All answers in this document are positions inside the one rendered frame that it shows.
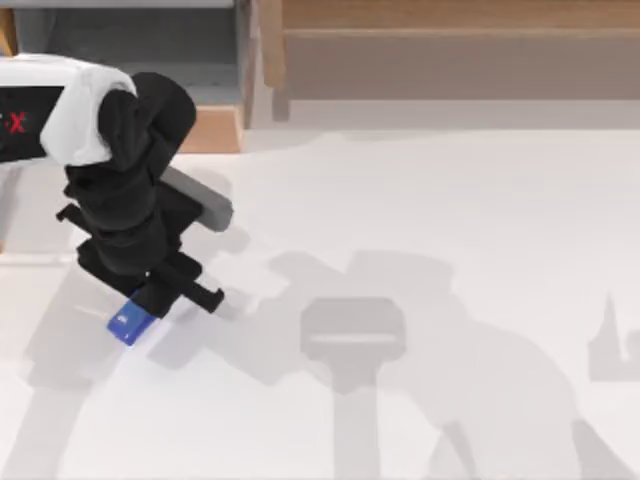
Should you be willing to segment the small blue stapler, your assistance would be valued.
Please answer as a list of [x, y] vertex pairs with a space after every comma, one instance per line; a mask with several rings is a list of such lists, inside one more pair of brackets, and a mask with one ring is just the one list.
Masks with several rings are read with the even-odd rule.
[[108, 321], [107, 330], [125, 345], [132, 346], [155, 320], [155, 316], [129, 300]]

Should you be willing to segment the pale grey rounded box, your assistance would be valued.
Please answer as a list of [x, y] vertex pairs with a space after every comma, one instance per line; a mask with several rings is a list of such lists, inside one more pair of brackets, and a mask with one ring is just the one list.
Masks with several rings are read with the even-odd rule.
[[202, 168], [185, 172], [169, 167], [162, 179], [203, 206], [199, 222], [206, 228], [217, 233], [229, 228], [234, 207], [232, 184], [226, 177]]

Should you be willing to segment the pale wooden cabinet base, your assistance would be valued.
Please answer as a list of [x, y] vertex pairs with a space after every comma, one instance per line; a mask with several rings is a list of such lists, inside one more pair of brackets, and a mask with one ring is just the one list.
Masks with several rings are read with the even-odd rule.
[[196, 122], [183, 142], [185, 154], [236, 154], [244, 134], [242, 109], [237, 105], [200, 105]]

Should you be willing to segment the grey cabinet with dark inside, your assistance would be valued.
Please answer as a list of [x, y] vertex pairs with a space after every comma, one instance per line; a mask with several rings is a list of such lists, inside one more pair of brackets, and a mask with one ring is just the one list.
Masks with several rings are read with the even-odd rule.
[[154, 71], [249, 123], [252, 0], [6, 0], [25, 53]]

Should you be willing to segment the wooden open shelf unit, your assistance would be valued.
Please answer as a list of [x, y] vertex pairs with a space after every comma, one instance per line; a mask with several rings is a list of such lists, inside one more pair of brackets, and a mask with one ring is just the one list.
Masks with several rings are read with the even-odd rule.
[[256, 0], [294, 101], [640, 100], [640, 0]]

